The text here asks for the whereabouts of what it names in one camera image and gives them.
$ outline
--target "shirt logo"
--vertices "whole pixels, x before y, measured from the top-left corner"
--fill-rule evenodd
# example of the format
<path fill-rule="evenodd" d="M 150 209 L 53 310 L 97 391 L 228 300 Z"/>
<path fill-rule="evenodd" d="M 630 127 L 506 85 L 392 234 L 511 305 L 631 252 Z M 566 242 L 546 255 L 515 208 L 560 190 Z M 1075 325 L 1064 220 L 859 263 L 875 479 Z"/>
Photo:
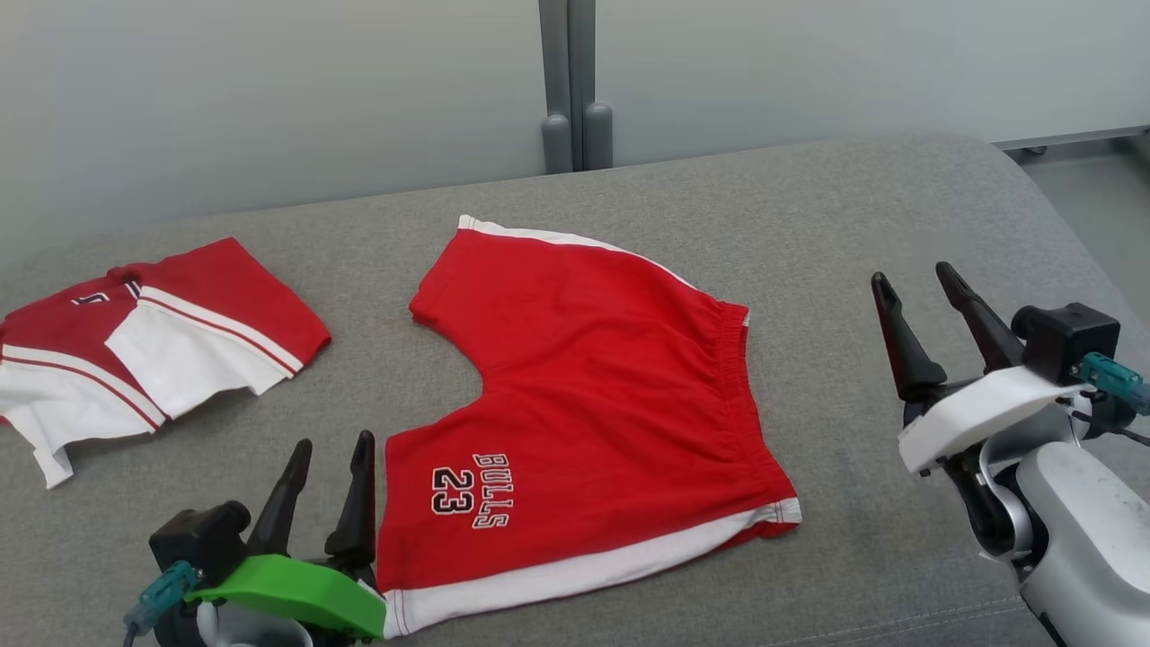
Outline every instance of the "shirt logo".
<path fill-rule="evenodd" d="M 431 471 L 431 511 L 436 515 L 475 515 L 475 530 L 505 527 L 511 522 L 509 508 L 515 506 L 511 493 L 511 463 L 506 454 L 473 454 L 480 470 L 478 492 L 471 470 L 436 468 Z"/>

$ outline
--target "white side stripe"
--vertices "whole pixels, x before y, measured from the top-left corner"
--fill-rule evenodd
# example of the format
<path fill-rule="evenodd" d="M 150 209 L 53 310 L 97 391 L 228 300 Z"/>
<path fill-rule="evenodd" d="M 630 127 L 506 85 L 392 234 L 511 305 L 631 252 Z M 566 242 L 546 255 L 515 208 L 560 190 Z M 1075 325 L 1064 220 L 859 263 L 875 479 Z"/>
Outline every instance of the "white side stripe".
<path fill-rule="evenodd" d="M 803 521 L 797 499 L 784 499 L 664 537 L 550 564 L 416 590 L 393 590 L 386 600 L 384 638 L 396 638 L 447 618 L 518 607 L 614 586 L 682 564 L 722 546 L 760 522 Z"/>
<path fill-rule="evenodd" d="M 182 299 L 176 294 L 168 293 L 150 285 L 144 285 L 144 288 L 140 290 L 140 299 L 145 298 L 154 299 L 162 305 L 167 305 L 168 307 L 156 307 L 155 303 L 148 302 L 147 300 L 140 300 L 139 305 L 145 307 L 156 307 L 168 314 L 181 316 L 185 321 L 191 322 L 192 325 L 199 326 L 212 333 L 220 334 L 222 329 L 224 332 L 231 332 L 241 338 L 247 338 L 247 340 L 251 340 L 250 342 L 243 339 L 237 339 L 237 341 L 247 347 L 252 347 L 253 344 L 256 345 L 255 348 L 252 348 L 254 353 L 258 353 L 261 356 L 270 355 L 279 362 L 283 362 L 286 367 L 290 367 L 292 371 L 298 372 L 304 368 L 304 363 L 297 360 L 294 355 L 288 353 L 286 349 L 271 341 L 271 339 L 263 333 L 247 326 L 246 323 L 241 323 L 235 318 L 224 316 L 223 314 L 212 311 L 210 309 L 195 305 L 190 300 Z M 205 325 L 204 321 L 212 323 L 214 326 Z M 291 375 L 285 372 L 285 377 L 291 378 Z"/>
<path fill-rule="evenodd" d="M 78 371 L 90 378 L 94 378 L 103 383 L 112 391 L 116 392 L 116 394 L 135 405 L 136 408 L 143 411 L 144 416 L 155 426 L 159 428 L 167 419 L 163 413 L 156 409 L 156 407 L 152 405 L 152 401 L 150 401 L 144 394 L 136 391 L 136 388 L 128 383 L 121 380 L 112 373 L 108 373 L 91 362 L 85 362 L 78 357 L 72 357 L 62 353 L 13 347 L 8 345 L 3 346 L 2 355 L 3 357 L 16 361 L 24 360 L 28 362 L 43 362 L 45 364 L 54 364 L 55 367 L 63 367 L 66 369 Z"/>
<path fill-rule="evenodd" d="M 639 255 L 635 252 L 629 252 L 622 247 L 616 247 L 615 245 L 596 240 L 595 238 L 586 238 L 584 236 L 576 236 L 575 233 L 562 233 L 560 231 L 544 231 L 542 229 L 508 229 L 507 226 L 501 226 L 494 222 L 484 222 L 482 219 L 476 219 L 470 215 L 459 216 L 459 228 L 460 229 L 471 229 L 481 233 L 490 233 L 491 236 L 505 236 L 507 238 L 531 238 L 534 240 L 543 240 L 544 242 L 551 242 L 553 245 L 583 245 L 586 247 L 599 247 L 601 249 L 611 249 L 613 252 L 622 252 L 624 254 L 630 254 L 650 262 L 651 264 L 662 269 L 667 274 L 674 276 L 680 283 L 687 285 L 688 287 L 697 290 L 695 285 L 688 283 L 682 276 L 675 274 L 670 269 L 667 269 L 662 264 L 651 260 L 645 255 Z"/>

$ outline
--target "green plastic part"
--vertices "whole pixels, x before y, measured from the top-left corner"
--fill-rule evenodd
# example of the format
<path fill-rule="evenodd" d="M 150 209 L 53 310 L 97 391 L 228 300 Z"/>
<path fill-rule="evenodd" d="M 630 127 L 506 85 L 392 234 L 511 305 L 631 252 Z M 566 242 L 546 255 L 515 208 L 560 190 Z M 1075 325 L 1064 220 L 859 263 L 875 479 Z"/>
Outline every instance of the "green plastic part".
<path fill-rule="evenodd" d="M 227 600 L 248 609 L 345 632 L 352 638 L 383 638 L 383 599 L 340 573 L 283 555 L 244 560 L 215 588 L 192 590 L 185 602 Z"/>

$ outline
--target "gray fabric surface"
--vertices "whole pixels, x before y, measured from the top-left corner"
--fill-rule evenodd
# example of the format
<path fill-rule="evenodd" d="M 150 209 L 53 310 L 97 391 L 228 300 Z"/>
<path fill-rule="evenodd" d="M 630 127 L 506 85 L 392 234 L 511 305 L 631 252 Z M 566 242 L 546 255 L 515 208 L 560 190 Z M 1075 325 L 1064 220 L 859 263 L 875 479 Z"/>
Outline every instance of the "gray fabric surface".
<path fill-rule="evenodd" d="M 451 621 L 411 645 L 1048 645 L 1006 569 L 977 557 L 958 496 L 898 457 L 895 398 L 868 278 L 884 270 L 952 378 L 981 362 L 933 263 L 1004 316 L 1082 300 L 1125 322 L 1120 360 L 1150 368 L 1121 295 L 1005 155 L 961 137 L 845 139 L 693 160 L 220 215 L 43 253 L 0 272 L 7 311 L 109 267 L 236 236 L 328 323 L 313 367 L 260 399 L 224 394 L 153 438 L 91 442 L 53 492 L 0 432 L 0 644 L 113 645 L 155 577 L 147 537 L 182 508 L 258 509 L 292 445 L 315 441 L 291 549 L 335 524 L 355 433 L 381 440 L 480 393 L 407 301 L 460 213 L 572 231 L 658 260 L 751 307 L 765 437 L 804 524 L 646 580 Z M 1143 496 L 1148 455 L 1091 448 Z M 381 509 L 384 488 L 381 470 Z M 143 644 L 147 645 L 151 637 Z"/>

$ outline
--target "shorts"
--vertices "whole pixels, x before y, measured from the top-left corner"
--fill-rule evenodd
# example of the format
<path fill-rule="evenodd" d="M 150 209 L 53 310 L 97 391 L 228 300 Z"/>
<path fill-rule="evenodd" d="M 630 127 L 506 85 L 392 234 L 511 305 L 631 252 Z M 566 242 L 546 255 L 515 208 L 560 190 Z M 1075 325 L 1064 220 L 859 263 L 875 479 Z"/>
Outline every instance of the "shorts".
<path fill-rule="evenodd" d="M 107 275 L 0 323 L 0 417 L 49 488 L 69 442 L 153 433 L 212 395 L 262 394 L 330 341 L 323 322 L 235 238 Z"/>
<path fill-rule="evenodd" d="M 388 441 L 386 638 L 802 521 L 762 441 L 745 306 L 612 245 L 462 216 L 411 309 L 483 393 Z"/>

